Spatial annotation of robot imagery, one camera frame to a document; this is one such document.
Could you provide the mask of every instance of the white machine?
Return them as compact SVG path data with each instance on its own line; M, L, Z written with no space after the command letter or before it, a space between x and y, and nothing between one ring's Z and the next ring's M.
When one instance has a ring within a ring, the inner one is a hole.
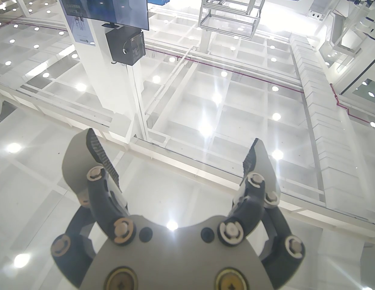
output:
M375 1L369 7L369 13L367 16L360 19L356 24L356 29L375 40Z

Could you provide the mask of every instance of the black box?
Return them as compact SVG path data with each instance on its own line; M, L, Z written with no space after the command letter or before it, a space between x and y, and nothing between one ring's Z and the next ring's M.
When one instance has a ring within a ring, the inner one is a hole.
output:
M146 54L143 32L137 27L122 26L106 33L112 59L134 65Z

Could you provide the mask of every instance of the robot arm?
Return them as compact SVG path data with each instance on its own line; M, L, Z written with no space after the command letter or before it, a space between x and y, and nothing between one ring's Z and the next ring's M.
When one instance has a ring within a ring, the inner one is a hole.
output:
M63 174L81 207L52 244L56 265L75 287L87 290L279 289L298 269L305 247L277 207L280 190L261 140L254 141L243 166L227 217L171 232L128 213L119 177L95 133L77 134ZM257 256L245 238L260 220L269 240ZM95 222L108 236L98 254L88 238Z

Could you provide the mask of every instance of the aluminum frame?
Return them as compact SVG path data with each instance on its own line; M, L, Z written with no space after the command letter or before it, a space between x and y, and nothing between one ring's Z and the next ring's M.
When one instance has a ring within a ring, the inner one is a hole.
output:
M224 5L227 2L233 3L233 4L238 4L238 5L241 5L241 6L245 6L247 8L246 8L245 11L235 9L235 8L230 7L230 6ZM203 29L209 30L209 31L218 32L218 33L222 33L222 34L230 35L230 36L239 36L239 37L243 37L243 38L251 40L253 38L256 30L257 30L258 25L259 25L261 10L263 8L264 3L265 3L265 0L261 0L261 3L259 5L256 5L256 0L249 0L248 3L234 1L234 0L202 0L202 4L201 4L201 8L200 8L200 14L199 14L199 18L198 18L198 26L200 26ZM204 9L207 9L208 11L207 11L207 14L203 17L203 10ZM254 9L257 9L257 11L256 11L257 15L251 16L251 13ZM217 11L224 12L225 14L229 14L231 16L232 15L241 15L241 16L244 16L244 17L248 17L248 18L251 19L251 22L242 21L240 19L232 18L232 17L228 18L224 15L217 15L216 14ZM228 21L232 21L232 22L238 22L238 23L241 23L241 24L252 26L253 29L251 31L251 34L248 35L248 36L241 35L241 34L238 34L238 33L232 33L229 30L223 30L223 29L219 29L217 27L210 26L208 24L208 19L211 18L211 17L218 18L218 19L224 19L224 20L228 20Z

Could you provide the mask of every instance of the poster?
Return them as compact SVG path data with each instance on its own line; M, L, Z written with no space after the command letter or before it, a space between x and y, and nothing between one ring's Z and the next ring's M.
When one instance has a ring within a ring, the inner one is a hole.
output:
M68 25L70 27L70 31L73 34L73 38L76 42L78 43L84 43L88 45L92 45L93 47L95 46L95 41L93 39L91 29L88 25L88 21L86 18L80 18L77 16L71 16L67 15L65 12L65 9L63 7L63 2L61 0L60 4L61 7L63 8L63 12L65 15L65 18L68 22Z

